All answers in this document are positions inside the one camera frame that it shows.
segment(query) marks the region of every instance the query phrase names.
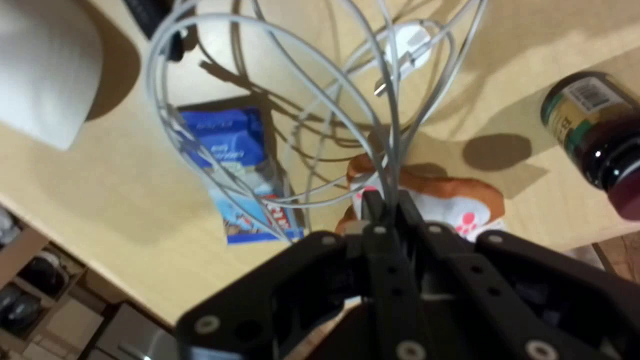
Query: brown bottle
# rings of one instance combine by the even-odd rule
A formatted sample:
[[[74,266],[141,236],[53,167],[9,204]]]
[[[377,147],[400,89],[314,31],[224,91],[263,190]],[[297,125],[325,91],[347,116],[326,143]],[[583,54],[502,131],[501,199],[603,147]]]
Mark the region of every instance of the brown bottle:
[[[640,221],[638,100],[603,72],[579,72],[548,93],[542,122],[619,214]]]

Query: shelf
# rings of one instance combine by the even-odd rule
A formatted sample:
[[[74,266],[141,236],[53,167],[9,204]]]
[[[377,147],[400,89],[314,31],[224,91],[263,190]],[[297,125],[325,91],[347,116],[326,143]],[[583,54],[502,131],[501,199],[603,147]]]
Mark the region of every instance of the shelf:
[[[17,278],[17,275],[49,245],[36,231],[26,229],[22,234],[0,251],[0,289]]]
[[[25,331],[25,335],[14,335],[6,328],[0,328],[2,349],[9,349],[13,352],[25,352],[25,349],[33,342],[33,339],[38,335],[38,331],[43,331],[43,326],[47,326],[49,321],[55,316],[56,309],[58,309],[56,305],[44,306],[40,311],[38,318],[30,325],[30,328]]]
[[[40,305],[43,305],[43,306],[55,306],[55,305],[58,303],[56,299],[44,295],[40,289],[33,286],[30,283],[26,283],[26,281],[20,278],[20,277],[14,278],[14,284],[17,284],[22,292],[40,299]]]

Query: wooden table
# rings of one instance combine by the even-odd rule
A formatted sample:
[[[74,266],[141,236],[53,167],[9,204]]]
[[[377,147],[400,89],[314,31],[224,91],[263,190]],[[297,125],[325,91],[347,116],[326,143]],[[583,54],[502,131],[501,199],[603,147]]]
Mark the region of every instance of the wooden table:
[[[286,245],[224,245],[222,221],[206,190],[144,107],[139,77],[146,53],[143,34],[120,3],[93,5],[109,51],[109,82],[95,120],[71,152],[56,152],[0,127],[0,203],[154,314],[175,322]],[[275,0],[266,12],[332,58],[344,58],[362,41],[339,3],[332,11],[326,3]],[[418,6],[407,18],[425,12],[430,9]],[[559,251],[640,231],[640,223],[623,223],[606,196],[580,179],[538,120],[547,89],[575,71],[597,67],[640,93],[634,79],[640,68],[638,34],[637,0],[490,3],[468,62],[414,143],[410,163],[437,164],[450,177],[477,177],[498,187],[509,200],[509,229]],[[233,64],[224,34],[201,37],[222,67]],[[252,37],[245,41],[249,72],[260,85],[299,105],[310,99],[278,56],[265,56],[268,53],[260,47],[266,44]],[[176,105],[246,95],[233,85],[243,85],[243,79],[221,82],[205,77],[201,61],[189,56],[170,77]],[[423,99],[427,82],[425,77],[407,82],[404,116],[414,112],[412,105]],[[382,115],[385,103],[373,103]],[[282,125],[286,116],[275,115],[275,120]],[[342,175],[344,164],[326,167],[326,172]],[[342,211],[316,213],[314,226],[335,229]]]

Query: screw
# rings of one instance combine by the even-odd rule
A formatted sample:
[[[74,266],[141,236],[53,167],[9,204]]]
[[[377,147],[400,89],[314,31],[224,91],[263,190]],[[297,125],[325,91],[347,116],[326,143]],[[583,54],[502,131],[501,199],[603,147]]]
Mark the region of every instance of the screw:
[[[488,240],[490,240],[492,245],[502,245],[502,243],[504,243],[504,239],[498,236],[498,234],[488,236]]]
[[[442,229],[441,226],[428,226],[428,232],[442,234]]]
[[[197,335],[199,336],[214,335],[218,328],[221,328],[221,318],[218,316],[202,316],[197,322]]]
[[[404,340],[398,344],[396,355],[400,360],[427,360],[423,344],[414,340]]]
[[[337,239],[335,239],[335,236],[325,236],[325,239],[322,239],[322,245],[325,245],[325,247],[332,247],[332,245],[337,245]]]
[[[542,340],[531,340],[526,342],[526,355],[533,358],[533,360],[559,360],[559,352],[554,347],[551,347],[548,342],[542,342]]]

